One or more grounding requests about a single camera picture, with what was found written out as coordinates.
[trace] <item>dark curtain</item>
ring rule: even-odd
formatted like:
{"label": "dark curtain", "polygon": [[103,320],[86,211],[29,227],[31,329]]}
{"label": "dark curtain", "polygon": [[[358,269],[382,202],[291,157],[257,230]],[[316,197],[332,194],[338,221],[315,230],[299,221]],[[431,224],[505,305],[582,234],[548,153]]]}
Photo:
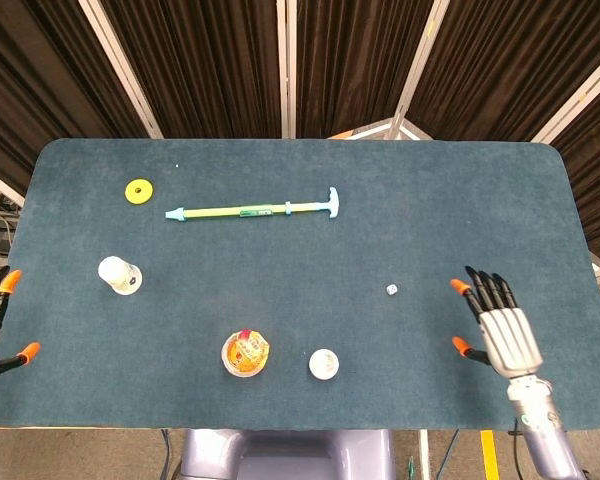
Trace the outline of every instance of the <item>dark curtain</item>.
{"label": "dark curtain", "polygon": [[78,2],[0,1],[0,178],[24,193],[60,137],[144,137]]}
{"label": "dark curtain", "polygon": [[600,0],[452,1],[407,118],[440,140],[530,140],[600,64]]}
{"label": "dark curtain", "polygon": [[297,136],[392,117],[432,0],[299,0]]}
{"label": "dark curtain", "polygon": [[275,0],[105,0],[165,137],[280,137]]}
{"label": "dark curtain", "polygon": [[600,257],[600,95],[552,145],[564,158],[589,249]]}

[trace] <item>yellow ring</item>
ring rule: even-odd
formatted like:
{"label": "yellow ring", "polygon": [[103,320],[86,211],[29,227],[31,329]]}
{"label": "yellow ring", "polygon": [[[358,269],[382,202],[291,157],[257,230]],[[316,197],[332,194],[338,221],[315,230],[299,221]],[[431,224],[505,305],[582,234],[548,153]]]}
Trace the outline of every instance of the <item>yellow ring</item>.
{"label": "yellow ring", "polygon": [[147,202],[151,198],[151,195],[153,195],[153,185],[151,185],[149,180],[145,180],[144,178],[131,180],[127,188],[124,189],[124,196],[134,205]]}

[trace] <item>concrete floor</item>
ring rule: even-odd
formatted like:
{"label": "concrete floor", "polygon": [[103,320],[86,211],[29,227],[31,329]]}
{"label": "concrete floor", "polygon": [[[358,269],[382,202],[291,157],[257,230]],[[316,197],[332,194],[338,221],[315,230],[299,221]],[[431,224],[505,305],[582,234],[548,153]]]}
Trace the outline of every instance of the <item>concrete floor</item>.
{"label": "concrete floor", "polygon": [[[0,259],[0,265],[3,264],[4,259]],[[432,478],[452,434],[451,430],[429,431]],[[592,480],[600,480],[600,430],[572,432],[569,436],[582,467],[591,472]],[[175,457],[171,472],[178,463],[183,438],[183,430],[171,431]],[[506,432],[495,432],[495,442],[500,479],[517,480],[512,438]],[[410,455],[416,460],[416,478],[420,478],[418,432],[394,431],[394,447],[397,479],[406,479]],[[524,440],[518,448],[524,479],[540,478],[534,472]],[[160,476],[164,456],[159,430],[0,430],[0,480],[154,480]],[[480,432],[460,432],[443,478],[484,478]]]}

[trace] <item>white cup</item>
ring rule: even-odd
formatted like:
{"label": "white cup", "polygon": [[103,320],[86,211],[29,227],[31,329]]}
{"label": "white cup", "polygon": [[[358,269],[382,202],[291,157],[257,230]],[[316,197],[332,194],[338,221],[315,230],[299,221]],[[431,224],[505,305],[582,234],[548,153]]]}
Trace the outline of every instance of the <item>white cup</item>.
{"label": "white cup", "polygon": [[142,285],[140,269],[120,257],[107,257],[102,260],[98,266],[98,275],[120,295],[131,295]]}

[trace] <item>teal table mat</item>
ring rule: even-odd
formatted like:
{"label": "teal table mat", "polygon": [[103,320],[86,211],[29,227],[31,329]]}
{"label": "teal table mat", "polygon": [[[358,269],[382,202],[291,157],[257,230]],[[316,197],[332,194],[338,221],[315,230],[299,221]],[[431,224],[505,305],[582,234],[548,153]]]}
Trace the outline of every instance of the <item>teal table mat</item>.
{"label": "teal table mat", "polygon": [[[151,200],[124,196],[149,179]],[[177,207],[326,201],[340,214],[179,223]],[[115,294],[99,262],[138,265]],[[600,427],[600,293],[562,161],[523,143],[61,140],[40,155],[10,256],[24,272],[0,357],[0,425],[510,428],[506,380],[449,286],[498,272],[527,312],[571,429]],[[388,296],[385,288],[399,292]],[[229,375],[225,339],[260,331],[265,370]],[[340,359],[331,381],[311,353]]]}

